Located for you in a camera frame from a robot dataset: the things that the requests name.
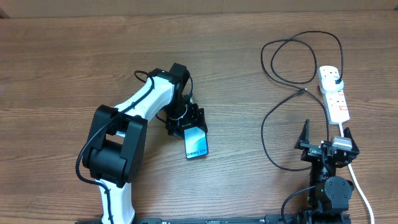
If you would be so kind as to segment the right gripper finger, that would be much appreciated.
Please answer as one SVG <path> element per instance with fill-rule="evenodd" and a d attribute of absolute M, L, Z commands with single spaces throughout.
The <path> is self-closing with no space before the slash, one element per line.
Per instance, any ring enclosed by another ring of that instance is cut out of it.
<path fill-rule="evenodd" d="M 351 152 L 352 152 L 354 155 L 356 155 L 356 156 L 359 155 L 359 153 L 360 153 L 359 148 L 358 148 L 358 146 L 356 145 L 356 143 L 355 143 L 355 141 L 354 141 L 354 139 L 353 139 L 353 136 L 352 136 L 352 134 L 351 134 L 351 131 L 350 131 L 349 127 L 345 128 L 345 129 L 343 130 L 343 134 L 344 134 L 344 137 L 345 137 L 345 138 L 348 138 L 348 139 L 351 140 L 351 145 L 352 145 Z"/>
<path fill-rule="evenodd" d="M 294 146 L 295 149 L 300 149 L 300 150 L 304 150 L 308 147 L 308 145 L 310 144 L 309 141 L 309 125 L 310 125 L 310 120 L 306 119 L 302 132 Z"/>

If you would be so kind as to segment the Samsung Galaxy smartphone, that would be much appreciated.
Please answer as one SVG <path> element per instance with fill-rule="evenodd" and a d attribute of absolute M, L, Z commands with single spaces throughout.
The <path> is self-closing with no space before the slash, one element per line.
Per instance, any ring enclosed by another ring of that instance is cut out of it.
<path fill-rule="evenodd" d="M 204 130 L 198 127 L 186 129 L 184 140 L 187 159 L 195 159 L 208 154 L 207 136 Z"/>

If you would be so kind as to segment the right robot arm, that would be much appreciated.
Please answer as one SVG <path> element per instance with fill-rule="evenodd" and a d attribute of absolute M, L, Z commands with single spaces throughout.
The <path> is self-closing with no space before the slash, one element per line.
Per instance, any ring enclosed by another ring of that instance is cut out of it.
<path fill-rule="evenodd" d="M 295 145 L 302 150 L 301 160 L 312 164 L 308 204 L 310 208 L 297 214 L 295 223 L 350 223 L 349 200 L 354 183 L 336 175 L 337 168 L 343 168 L 356 159 L 359 149 L 349 128 L 343 136 L 333 136 L 319 146 L 310 144 L 309 124 L 306 120 L 302 133 Z"/>

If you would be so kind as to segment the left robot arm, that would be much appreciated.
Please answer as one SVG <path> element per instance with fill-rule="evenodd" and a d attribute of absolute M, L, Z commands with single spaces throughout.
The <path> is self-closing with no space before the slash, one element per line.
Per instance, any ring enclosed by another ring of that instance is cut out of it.
<path fill-rule="evenodd" d="M 144 86 L 114 107 L 101 105 L 93 116 L 88 139 L 75 164 L 76 176 L 100 189 L 103 214 L 98 223 L 134 223 L 132 182 L 142 164 L 149 122 L 165 111 L 167 133 L 185 142 L 185 156 L 208 155 L 205 112 L 183 94 L 193 81 L 187 67 L 174 63 L 170 70 L 146 73 Z"/>

